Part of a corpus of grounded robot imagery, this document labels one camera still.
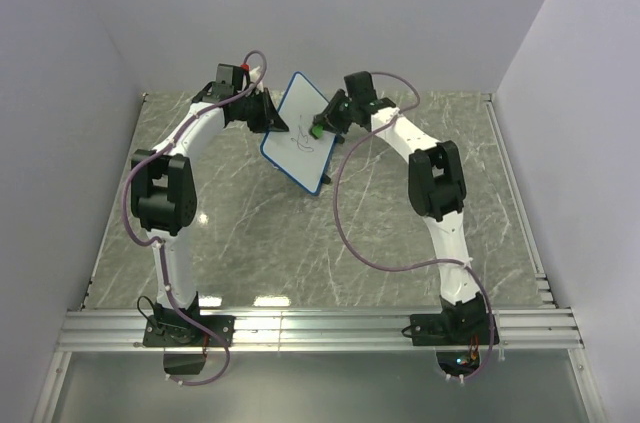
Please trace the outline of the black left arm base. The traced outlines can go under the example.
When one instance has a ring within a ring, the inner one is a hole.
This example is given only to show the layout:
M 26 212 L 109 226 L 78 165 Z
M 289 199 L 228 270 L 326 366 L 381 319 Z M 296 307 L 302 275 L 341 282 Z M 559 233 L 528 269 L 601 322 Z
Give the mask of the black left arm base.
M 163 367 L 170 377 L 197 376 L 205 367 L 210 349 L 231 347 L 236 318 L 204 315 L 197 299 L 182 309 L 196 325 L 147 296 L 137 299 L 136 309 L 145 320 L 142 347 L 165 351 Z

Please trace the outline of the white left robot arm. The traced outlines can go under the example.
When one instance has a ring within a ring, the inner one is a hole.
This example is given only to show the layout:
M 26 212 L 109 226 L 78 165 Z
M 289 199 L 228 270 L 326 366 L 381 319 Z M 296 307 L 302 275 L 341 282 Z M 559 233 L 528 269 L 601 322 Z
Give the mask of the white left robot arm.
M 289 131 L 262 79 L 266 67 L 220 64 L 215 79 L 192 98 L 185 117 L 150 150 L 137 150 L 122 193 L 123 223 L 131 239 L 149 246 L 158 277 L 157 305 L 170 310 L 166 331 L 180 345 L 196 342 L 201 318 L 188 229 L 197 210 L 193 164 L 232 122 L 257 134 Z

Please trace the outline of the green whiteboard eraser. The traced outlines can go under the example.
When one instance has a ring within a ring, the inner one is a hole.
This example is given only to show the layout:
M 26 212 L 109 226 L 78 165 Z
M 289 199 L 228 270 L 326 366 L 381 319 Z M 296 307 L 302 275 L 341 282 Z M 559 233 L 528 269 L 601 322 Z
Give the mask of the green whiteboard eraser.
M 312 126 L 309 130 L 310 136 L 316 140 L 319 140 L 323 136 L 323 133 L 324 133 L 324 128 L 320 124 Z

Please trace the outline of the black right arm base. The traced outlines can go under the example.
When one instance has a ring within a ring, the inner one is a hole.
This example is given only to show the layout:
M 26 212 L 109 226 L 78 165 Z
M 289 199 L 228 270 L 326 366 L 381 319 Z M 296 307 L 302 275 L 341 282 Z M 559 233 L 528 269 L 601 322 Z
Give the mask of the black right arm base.
M 401 330 L 414 347 L 437 348 L 436 360 L 448 377 L 466 379 L 480 369 L 480 347 L 500 342 L 495 322 L 487 313 L 456 316 L 453 313 L 412 314 Z

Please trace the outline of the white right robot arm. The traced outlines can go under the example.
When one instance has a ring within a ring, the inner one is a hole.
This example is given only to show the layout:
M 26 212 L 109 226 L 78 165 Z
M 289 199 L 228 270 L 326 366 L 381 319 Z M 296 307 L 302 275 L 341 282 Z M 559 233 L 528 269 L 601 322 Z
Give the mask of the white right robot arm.
M 405 116 L 420 104 L 419 93 L 413 85 L 408 88 L 413 91 L 415 102 L 400 108 L 391 99 L 378 95 L 373 80 L 376 75 L 361 71 L 345 76 L 345 87 L 337 90 L 328 106 L 313 117 L 309 128 L 316 140 L 326 133 L 341 140 L 352 125 L 367 131 L 347 151 L 338 167 L 332 197 L 334 221 L 345 247 L 371 268 L 399 273 L 436 265 L 441 304 L 447 309 L 456 308 L 442 317 L 441 329 L 448 340 L 461 343 L 477 328 L 474 315 L 467 309 L 485 308 L 488 297 L 472 270 L 464 233 L 467 189 L 460 152 L 453 141 L 428 135 Z M 427 226 L 435 251 L 433 260 L 405 267 L 384 267 L 359 254 L 342 228 L 338 210 L 342 173 L 355 150 L 373 137 L 388 144 L 407 163 L 409 202 Z

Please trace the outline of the blue framed whiteboard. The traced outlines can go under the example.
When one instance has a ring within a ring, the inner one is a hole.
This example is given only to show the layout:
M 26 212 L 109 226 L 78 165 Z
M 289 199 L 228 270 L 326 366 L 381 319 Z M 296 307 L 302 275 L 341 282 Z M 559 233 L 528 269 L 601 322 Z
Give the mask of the blue framed whiteboard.
M 312 133 L 313 119 L 329 101 L 301 72 L 295 72 L 281 98 L 278 114 L 287 132 L 269 132 L 261 154 L 311 195 L 318 195 L 335 145 L 335 135 L 322 130 Z

